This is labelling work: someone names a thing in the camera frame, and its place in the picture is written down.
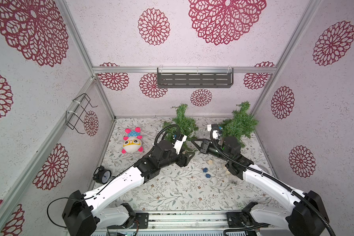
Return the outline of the clear plastic battery box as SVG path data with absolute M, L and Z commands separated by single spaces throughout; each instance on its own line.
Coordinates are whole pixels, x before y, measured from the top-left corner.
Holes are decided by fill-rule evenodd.
M 241 182 L 241 179 L 238 178 L 237 176 L 234 176 L 232 174 L 228 175 L 228 183 L 232 185 L 238 185 L 238 183 Z

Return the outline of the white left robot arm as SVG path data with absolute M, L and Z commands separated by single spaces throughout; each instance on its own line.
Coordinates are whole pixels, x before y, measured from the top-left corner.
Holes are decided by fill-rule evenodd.
M 151 150 L 114 179 L 97 189 L 85 193 L 77 190 L 70 194 L 62 213 L 63 228 L 71 236 L 91 236 L 96 229 L 132 227 L 136 213 L 129 204 L 114 208 L 107 206 L 128 191 L 157 177 L 162 168 L 173 164 L 186 167 L 195 155 L 183 149 L 186 140 L 187 136 L 181 133 L 178 125 L 167 126 L 157 134 Z

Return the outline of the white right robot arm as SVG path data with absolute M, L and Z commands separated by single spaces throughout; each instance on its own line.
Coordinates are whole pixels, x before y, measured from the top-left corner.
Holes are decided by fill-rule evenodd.
M 207 130 L 209 139 L 191 140 L 197 150 L 225 160 L 225 167 L 233 176 L 253 184 L 282 205 L 282 208 L 274 208 L 260 206 L 257 202 L 249 203 L 235 214 L 235 224 L 223 232 L 225 236 L 230 232 L 255 231 L 268 226 L 288 230 L 294 236 L 320 236 L 323 231 L 335 235 L 319 194 L 293 188 L 264 172 L 242 155 L 237 138 L 224 137 L 218 125 L 209 125 Z

